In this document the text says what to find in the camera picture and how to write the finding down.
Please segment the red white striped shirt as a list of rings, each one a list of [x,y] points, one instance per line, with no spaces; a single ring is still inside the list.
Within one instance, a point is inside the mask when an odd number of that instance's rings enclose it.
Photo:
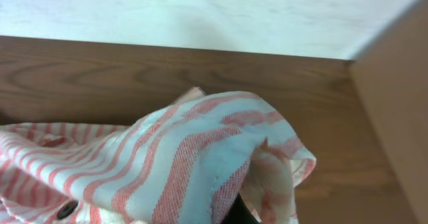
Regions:
[[[129,126],[1,127],[2,223],[297,223],[316,166],[287,120],[250,92],[190,89]]]

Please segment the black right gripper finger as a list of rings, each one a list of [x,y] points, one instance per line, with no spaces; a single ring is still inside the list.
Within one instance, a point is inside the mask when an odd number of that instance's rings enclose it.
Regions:
[[[234,200],[229,212],[222,220],[222,224],[259,224],[259,221],[245,206],[241,195]]]

